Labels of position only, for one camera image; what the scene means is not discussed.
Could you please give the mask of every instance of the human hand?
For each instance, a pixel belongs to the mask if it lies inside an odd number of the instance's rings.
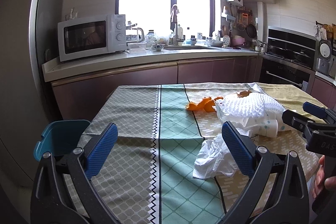
[[[324,177],[324,160],[325,156],[322,156],[319,160],[320,169],[317,171],[316,178],[314,181],[314,189],[312,192],[313,198],[319,195],[319,193],[325,187],[327,190],[335,191],[336,190],[336,177],[330,177],[325,179]]]

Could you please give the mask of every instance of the cabinet handle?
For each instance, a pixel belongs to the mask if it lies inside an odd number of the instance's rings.
[[[298,84],[298,83],[295,83],[295,82],[293,82],[293,81],[290,81],[290,80],[288,80],[288,79],[286,79],[286,78],[283,78],[283,77],[281,77],[281,76],[274,75],[274,74],[272,74],[272,73],[269,73],[268,71],[266,71],[266,74],[268,74],[268,75],[272,75],[272,76],[277,77],[277,78],[280,78],[280,79],[282,79],[282,80],[285,80],[285,81],[287,81],[287,82],[289,82],[289,83],[292,83],[293,85],[297,85],[297,86],[299,86],[300,88],[302,87],[302,84]]]

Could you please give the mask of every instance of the microwave knob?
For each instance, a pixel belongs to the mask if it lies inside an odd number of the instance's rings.
[[[124,35],[122,34],[122,33],[119,33],[118,35],[117,35],[117,40],[118,41],[122,41],[124,39]]]
[[[124,24],[122,22],[118,22],[116,26],[118,30],[121,30],[124,27]]]

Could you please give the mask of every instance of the zigzag pattern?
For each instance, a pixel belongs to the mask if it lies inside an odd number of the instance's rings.
[[[148,220],[153,223],[153,224],[157,224],[155,223],[155,219],[157,218],[154,214],[157,212],[157,210],[155,210],[155,207],[158,206],[158,204],[155,203],[155,201],[157,200],[155,198],[157,192],[156,192],[156,183],[157,183],[157,175],[156,173],[158,172],[157,169],[157,160],[156,160],[156,153],[157,153],[157,147],[156,147],[156,141],[159,138],[159,126],[160,126],[160,95],[161,95],[161,86],[159,86],[157,88],[156,91],[156,98],[155,98],[155,106],[154,106],[154,121],[153,121],[153,127],[152,127],[152,148],[151,148],[151,153],[152,153],[152,161],[151,161],[151,176],[150,178],[152,179],[151,181],[151,187],[150,190],[152,191],[151,193],[151,197],[149,199],[149,202],[151,203],[150,205],[150,210],[148,211],[148,213],[151,215],[151,217],[148,218]]]

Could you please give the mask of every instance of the kitchen faucet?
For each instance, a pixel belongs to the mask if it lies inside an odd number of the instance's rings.
[[[179,10],[177,8],[177,5],[174,4],[171,8],[171,14],[170,14],[170,21],[174,24],[174,38],[173,38],[173,45],[178,46],[179,42],[183,42],[183,38],[178,38],[177,30],[177,14],[179,13]]]

